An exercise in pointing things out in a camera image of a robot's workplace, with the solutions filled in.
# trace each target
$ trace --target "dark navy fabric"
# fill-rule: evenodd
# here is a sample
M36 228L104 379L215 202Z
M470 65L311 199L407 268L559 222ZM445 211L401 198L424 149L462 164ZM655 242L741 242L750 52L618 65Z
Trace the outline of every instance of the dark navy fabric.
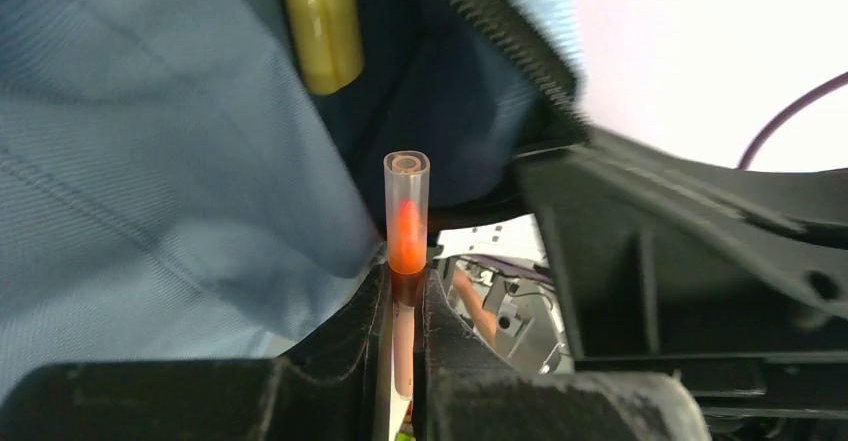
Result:
M516 1L565 56L570 2ZM432 0L361 2L367 68L317 99L277 0L0 0L0 398L303 338L379 246L387 151L428 152L435 205L497 182L533 90Z

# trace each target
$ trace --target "white background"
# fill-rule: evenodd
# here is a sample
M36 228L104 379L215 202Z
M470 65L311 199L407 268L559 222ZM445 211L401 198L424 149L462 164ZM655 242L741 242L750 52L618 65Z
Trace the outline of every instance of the white background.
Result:
M595 123L735 166L805 92L848 71L848 0L576 0ZM752 169L848 166L848 88L789 121Z

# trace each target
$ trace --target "clear plastic tube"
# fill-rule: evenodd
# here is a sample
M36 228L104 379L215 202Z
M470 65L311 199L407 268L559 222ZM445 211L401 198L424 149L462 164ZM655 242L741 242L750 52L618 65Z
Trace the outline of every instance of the clear plastic tube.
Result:
M415 305L427 265L427 209L430 160L417 151L391 153L384 160L386 235L392 299L395 389L412 396Z
M292 39L306 87L332 94L365 65L356 0L286 0Z

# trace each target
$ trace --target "zipper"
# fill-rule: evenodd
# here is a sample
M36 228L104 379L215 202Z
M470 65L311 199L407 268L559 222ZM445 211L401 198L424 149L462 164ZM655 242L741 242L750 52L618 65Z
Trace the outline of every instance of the zipper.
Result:
M557 137L586 143L589 129L574 107L577 77L545 37L509 0L442 0L501 51L563 120Z

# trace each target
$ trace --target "yellow bottle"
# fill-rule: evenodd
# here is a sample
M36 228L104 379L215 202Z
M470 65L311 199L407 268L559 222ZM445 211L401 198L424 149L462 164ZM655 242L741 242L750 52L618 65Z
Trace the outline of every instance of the yellow bottle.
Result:
M356 0L286 0L303 81L315 94L332 94L364 67Z

